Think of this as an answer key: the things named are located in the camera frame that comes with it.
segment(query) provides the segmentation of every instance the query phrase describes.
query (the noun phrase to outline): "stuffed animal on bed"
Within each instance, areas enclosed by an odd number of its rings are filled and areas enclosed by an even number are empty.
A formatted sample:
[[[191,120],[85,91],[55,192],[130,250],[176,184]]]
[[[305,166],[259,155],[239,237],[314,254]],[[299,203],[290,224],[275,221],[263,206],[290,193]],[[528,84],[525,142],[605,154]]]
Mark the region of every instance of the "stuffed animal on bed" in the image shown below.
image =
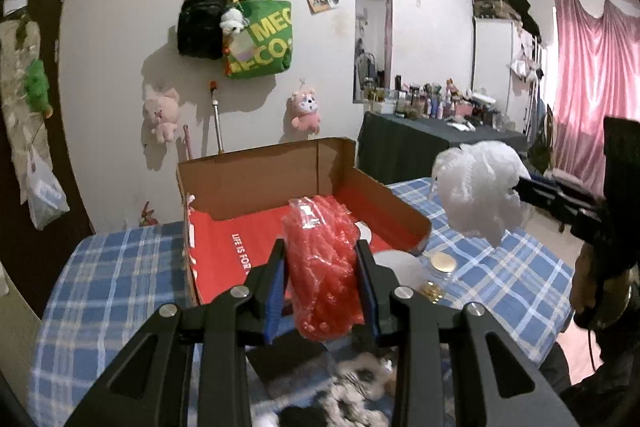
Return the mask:
[[[156,135],[158,143],[174,141],[180,116],[178,102],[180,95],[173,88],[167,92],[154,93],[145,102],[146,115],[154,126],[151,132]]]
[[[316,90],[297,91],[291,95],[291,106],[295,118],[291,125],[298,131],[309,131],[315,134],[320,132],[320,114],[318,102],[316,102]]]

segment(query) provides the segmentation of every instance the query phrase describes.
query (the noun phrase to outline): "white plate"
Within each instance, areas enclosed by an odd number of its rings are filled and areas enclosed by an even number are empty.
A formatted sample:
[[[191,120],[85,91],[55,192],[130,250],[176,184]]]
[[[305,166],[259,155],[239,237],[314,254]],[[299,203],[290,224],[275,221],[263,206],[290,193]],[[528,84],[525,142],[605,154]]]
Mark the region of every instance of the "white plate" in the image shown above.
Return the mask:
[[[409,286],[419,291],[426,283],[422,263],[410,253],[401,250],[384,250],[373,254],[373,260],[376,264],[393,270],[401,286]]]
[[[362,221],[358,221],[356,227],[360,230],[360,238],[367,241],[367,243],[371,243],[371,229]]]

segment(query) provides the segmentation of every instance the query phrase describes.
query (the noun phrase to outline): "cardboard box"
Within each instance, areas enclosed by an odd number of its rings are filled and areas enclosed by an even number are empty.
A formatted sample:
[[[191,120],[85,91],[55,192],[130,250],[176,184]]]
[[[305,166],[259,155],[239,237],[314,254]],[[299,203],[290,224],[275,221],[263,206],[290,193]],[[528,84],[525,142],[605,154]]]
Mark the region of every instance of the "cardboard box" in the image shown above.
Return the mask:
[[[184,257],[194,302],[208,303],[241,284],[248,264],[266,263],[292,198],[333,195],[372,230],[372,251],[420,253],[431,221],[357,170],[354,156],[352,140],[324,138],[180,163]],[[188,195],[195,196],[191,213]],[[221,273],[226,277],[222,289]]]

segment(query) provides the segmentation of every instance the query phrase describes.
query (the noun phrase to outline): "mirror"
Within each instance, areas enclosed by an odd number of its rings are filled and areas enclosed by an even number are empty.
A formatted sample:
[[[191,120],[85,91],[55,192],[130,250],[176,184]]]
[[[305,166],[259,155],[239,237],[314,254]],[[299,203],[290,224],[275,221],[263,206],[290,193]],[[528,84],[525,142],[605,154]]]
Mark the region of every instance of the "mirror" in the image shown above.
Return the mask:
[[[393,0],[356,0],[354,102],[364,101],[366,84],[389,88],[392,50]]]

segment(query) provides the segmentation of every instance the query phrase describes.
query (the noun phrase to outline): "green tote bag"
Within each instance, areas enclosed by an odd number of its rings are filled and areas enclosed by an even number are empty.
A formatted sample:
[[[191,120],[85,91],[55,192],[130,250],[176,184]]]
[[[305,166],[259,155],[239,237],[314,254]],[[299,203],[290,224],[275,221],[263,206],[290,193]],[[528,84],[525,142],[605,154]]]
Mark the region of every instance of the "green tote bag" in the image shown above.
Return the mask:
[[[233,0],[249,21],[244,30],[255,44],[253,58],[238,61],[226,56],[225,74],[229,78],[255,78],[282,73],[291,65],[293,31],[291,3],[276,0]]]

